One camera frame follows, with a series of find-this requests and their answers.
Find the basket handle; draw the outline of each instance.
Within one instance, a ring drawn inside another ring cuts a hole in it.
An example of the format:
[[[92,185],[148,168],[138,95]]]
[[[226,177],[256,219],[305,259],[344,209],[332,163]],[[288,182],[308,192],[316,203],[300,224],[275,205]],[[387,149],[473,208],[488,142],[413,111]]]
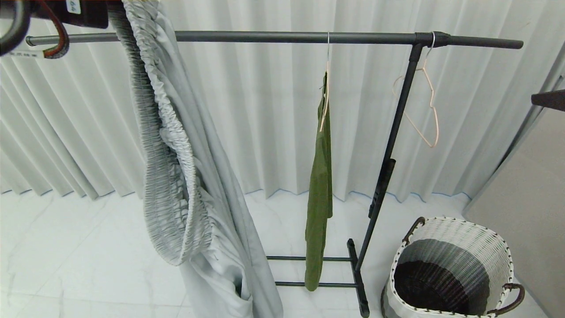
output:
[[[502,307],[500,309],[493,309],[488,311],[486,314],[490,314],[493,313],[496,316],[498,315],[502,315],[503,313],[507,313],[508,311],[514,310],[514,308],[518,307],[519,304],[522,303],[522,301],[524,300],[524,297],[526,296],[526,290],[524,288],[524,286],[522,286],[521,284],[517,284],[517,283],[507,283],[504,284],[503,286],[505,289],[520,289],[520,292],[518,293],[518,297],[516,297],[516,300],[509,304],[506,307]]]
[[[414,222],[408,233],[406,233],[406,236],[402,239],[403,242],[406,242],[406,245],[410,244],[408,237],[412,235],[412,233],[414,232],[416,227],[420,225],[420,223],[425,224],[425,217],[419,217],[416,222]]]

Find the black metal clothes rack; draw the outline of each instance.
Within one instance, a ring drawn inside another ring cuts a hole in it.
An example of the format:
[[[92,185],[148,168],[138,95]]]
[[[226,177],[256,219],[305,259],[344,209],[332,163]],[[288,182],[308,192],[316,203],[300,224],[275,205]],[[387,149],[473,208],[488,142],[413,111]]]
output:
[[[335,33],[335,32],[239,32],[239,31],[177,31],[178,42],[267,42],[267,43],[324,43],[327,44],[403,44],[411,45],[412,51],[408,59],[408,68],[396,113],[394,115],[392,128],[386,144],[386,150],[377,180],[375,193],[369,207],[369,225],[361,246],[359,257],[355,251],[355,244],[350,238],[347,240],[347,250],[349,257],[324,257],[324,261],[343,261],[351,264],[353,273],[353,283],[333,283],[322,282],[320,287],[350,287],[357,291],[359,300],[359,310],[361,316],[369,317],[369,304],[365,294],[363,277],[361,276],[361,266],[365,259],[367,248],[371,236],[375,229],[380,209],[383,205],[386,189],[392,176],[395,159],[391,158],[394,143],[398,135],[398,129],[408,100],[408,94],[414,79],[416,66],[420,59],[424,46],[437,48],[440,46],[459,45],[459,46],[479,46],[484,48],[504,48],[520,49],[524,42],[516,40],[504,40],[498,38],[452,36],[443,32],[427,33]],[[71,43],[83,42],[111,42],[118,41],[115,33],[95,33],[70,35]],[[55,44],[59,38],[57,36],[28,36],[26,42],[30,46]],[[306,260],[303,256],[267,256],[270,260]],[[276,282],[278,286],[304,286],[304,282]]]

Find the beige panel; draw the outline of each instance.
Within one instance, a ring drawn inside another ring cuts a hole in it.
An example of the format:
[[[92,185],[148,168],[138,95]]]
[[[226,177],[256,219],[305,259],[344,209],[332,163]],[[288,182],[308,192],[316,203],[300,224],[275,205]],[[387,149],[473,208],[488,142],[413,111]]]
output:
[[[516,274],[547,313],[565,312],[565,113],[546,109],[469,206],[466,217],[500,233]]]

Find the laundry basket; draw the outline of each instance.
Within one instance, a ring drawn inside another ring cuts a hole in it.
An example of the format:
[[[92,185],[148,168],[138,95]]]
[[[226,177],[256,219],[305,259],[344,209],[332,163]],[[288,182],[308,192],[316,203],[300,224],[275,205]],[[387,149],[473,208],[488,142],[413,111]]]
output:
[[[416,220],[394,256],[381,294],[385,318],[496,317],[524,299],[506,242],[447,217]],[[502,307],[510,290],[517,299]]]

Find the rack base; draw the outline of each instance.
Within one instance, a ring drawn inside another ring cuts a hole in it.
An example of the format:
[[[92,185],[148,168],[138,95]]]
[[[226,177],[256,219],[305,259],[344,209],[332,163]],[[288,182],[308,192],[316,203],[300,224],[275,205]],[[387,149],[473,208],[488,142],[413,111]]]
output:
[[[337,287],[337,288],[355,288],[357,292],[357,300],[359,302],[359,312],[361,317],[369,317],[369,302],[367,301],[367,294],[365,293],[365,285],[363,284],[363,277],[359,270],[355,270],[357,266],[357,252],[355,251],[355,243],[352,239],[347,240],[347,251],[349,257],[324,257],[324,261],[347,261],[351,264],[351,272],[353,274],[353,283],[325,283],[321,282],[319,287]],[[304,256],[267,256],[268,260],[290,260],[290,261],[304,261]],[[275,282],[277,286],[304,286],[304,282]]]

